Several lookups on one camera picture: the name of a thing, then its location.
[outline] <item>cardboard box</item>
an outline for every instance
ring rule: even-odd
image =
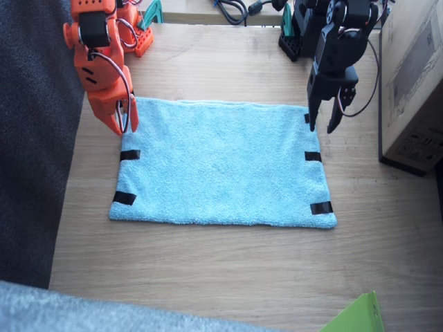
[[[443,0],[401,0],[380,34],[379,159],[424,175],[443,158]]]

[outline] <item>light blue towel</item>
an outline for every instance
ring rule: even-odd
[[[146,98],[137,105],[140,124],[123,136],[110,219],[336,225],[306,108]]]
[[[1,332],[277,332],[0,281]]]

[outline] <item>wooden surface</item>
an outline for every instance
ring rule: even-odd
[[[141,59],[126,56],[138,96],[306,105],[309,60],[291,63],[279,29],[154,26]],[[378,35],[371,36],[378,45]],[[375,80],[368,47],[349,112]],[[375,290],[387,331],[441,331],[443,226],[435,177],[377,160],[377,102],[326,134],[322,159],[334,230],[165,225],[108,219],[120,140],[84,108],[57,238],[51,288],[266,327],[318,331]]]
[[[253,4],[255,0],[244,0],[246,8]],[[141,10],[145,10],[151,1],[144,0],[140,5]],[[185,23],[185,24],[229,24],[223,16],[221,10],[214,7],[214,0],[161,0],[163,8],[163,18],[165,23]],[[225,9],[234,17],[239,17],[239,10],[232,6],[225,6]],[[249,26],[280,26],[282,22],[283,10],[278,12],[272,4],[264,4],[262,11],[247,19]]]

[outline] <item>wire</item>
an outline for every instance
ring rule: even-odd
[[[381,11],[381,14],[379,15],[379,17],[377,18],[377,22],[375,22],[376,24],[379,23],[379,21],[381,20],[381,18],[383,17],[385,11],[387,11],[388,9],[388,2],[392,2],[395,3],[395,0],[385,0],[385,4],[383,6],[383,10]]]
[[[123,83],[125,84],[125,88],[126,88],[126,92],[127,92],[127,117],[126,117],[126,122],[125,122],[125,128],[123,128],[122,113],[120,112],[120,100],[118,100],[116,103],[116,113],[117,113],[118,125],[120,127],[120,131],[122,133],[126,133],[128,127],[129,127],[129,118],[131,117],[131,91],[129,90],[129,84],[126,80],[125,74],[122,72],[120,67],[110,57],[107,57],[106,55],[99,53],[99,52],[91,52],[91,56],[92,55],[97,56],[97,57],[101,57],[103,60],[108,61],[114,67],[114,69],[117,71],[117,73],[120,75],[120,77],[123,80]]]
[[[267,3],[271,3],[272,0],[266,0],[261,3],[261,5],[265,5]],[[228,11],[225,9],[224,5],[232,6],[237,8],[240,11],[240,18],[236,18],[228,13]],[[242,23],[244,23],[244,26],[246,26],[246,19],[248,16],[252,16],[257,13],[249,12],[248,8],[246,8],[246,5],[242,0],[215,0],[214,6],[219,6],[221,13],[223,16],[225,16],[226,20],[232,24],[233,26],[238,26]]]
[[[130,29],[132,35],[134,36],[134,39],[136,40],[135,43],[129,45],[129,44],[126,44],[126,42],[123,39],[120,38],[120,41],[123,43],[123,45],[125,45],[128,48],[135,48],[135,47],[137,47],[137,43],[138,43],[138,38],[137,37],[138,36],[136,34],[136,31],[134,30],[134,27],[131,24],[129,24],[129,22],[126,21],[125,19],[116,19],[116,21],[123,23],[128,29]]]
[[[341,104],[341,100],[340,100],[340,92],[341,92],[341,87],[340,87],[340,89],[338,90],[338,93],[337,93],[338,107],[339,107],[339,109],[340,109],[340,112],[343,114],[343,116],[345,116],[345,117],[347,117],[347,118],[353,118],[354,116],[358,116],[361,112],[363,112],[363,111],[366,109],[366,107],[368,107],[368,105],[369,105],[369,104],[371,103],[371,101],[372,101],[372,98],[374,97],[375,91],[377,90],[377,84],[378,84],[378,82],[379,82],[379,74],[380,74],[380,63],[379,63],[379,58],[377,57],[377,52],[375,51],[375,48],[374,48],[374,46],[372,45],[372,43],[371,43],[371,41],[369,40],[369,38],[366,37],[366,39],[367,39],[369,45],[371,46],[372,52],[374,52],[375,62],[377,63],[377,78],[376,78],[376,80],[375,80],[374,90],[372,91],[372,95],[370,96],[368,102],[366,103],[365,106],[363,106],[363,108],[362,108],[360,111],[358,111],[358,112],[356,112],[356,113],[354,113],[354,114],[346,114],[346,113],[344,112],[344,110],[343,110],[343,105]]]
[[[138,10],[138,13],[139,13],[139,15],[141,16],[141,21],[143,22],[143,28],[145,28],[146,27],[146,23],[145,23],[145,15],[141,12],[141,9],[140,9],[140,4],[138,4],[137,6],[137,10]]]
[[[143,2],[143,0],[126,0],[126,1],[123,1],[123,5],[125,5],[126,3],[130,3],[130,4],[132,4],[133,6],[138,6],[138,5],[140,5],[142,2]]]

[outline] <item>black mount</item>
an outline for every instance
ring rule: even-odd
[[[109,46],[105,12],[83,12],[78,15],[80,38],[88,48]]]
[[[286,36],[282,30],[278,41],[292,62],[314,57],[321,29],[326,26],[328,4],[329,0],[296,0],[291,20],[294,36]]]

